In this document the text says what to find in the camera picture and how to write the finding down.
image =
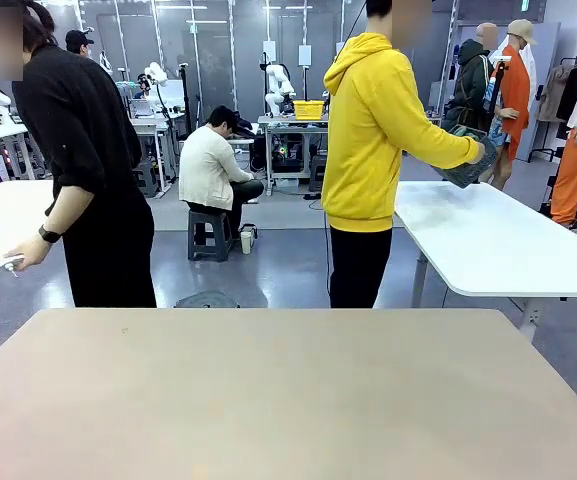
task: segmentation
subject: black pants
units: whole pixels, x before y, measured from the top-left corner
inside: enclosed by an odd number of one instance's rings
[[[239,237],[239,227],[241,225],[241,209],[242,205],[248,200],[259,197],[264,193],[264,184],[259,180],[250,180],[243,183],[231,183],[233,193],[232,210],[222,210],[221,208],[207,207],[198,203],[188,202],[191,210],[199,213],[207,213],[209,215],[218,215],[225,212],[228,216],[228,223],[230,224],[230,234],[233,238]]]
[[[75,306],[155,308],[154,233],[152,212],[137,188],[96,195],[63,237]]]
[[[390,256],[392,230],[344,232],[330,227],[331,308],[372,308]]]

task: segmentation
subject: yellow bin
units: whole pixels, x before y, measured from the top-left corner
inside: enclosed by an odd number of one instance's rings
[[[295,100],[297,120],[321,120],[324,113],[323,100]]]

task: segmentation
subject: beige hat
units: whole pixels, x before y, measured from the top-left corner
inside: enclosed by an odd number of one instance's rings
[[[508,25],[508,34],[523,38],[530,45],[537,45],[533,38],[532,22],[529,20],[515,20]]]

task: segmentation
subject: yellow hoodie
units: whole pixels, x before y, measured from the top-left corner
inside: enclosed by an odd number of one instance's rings
[[[333,97],[323,206],[338,230],[392,228],[403,150],[440,168],[477,156],[474,140],[426,118],[408,58],[383,35],[350,39],[324,84]]]

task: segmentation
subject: black cap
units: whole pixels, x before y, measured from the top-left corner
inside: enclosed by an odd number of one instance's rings
[[[66,44],[74,47],[81,47],[82,45],[94,45],[95,42],[88,39],[84,32],[71,30],[66,34]]]

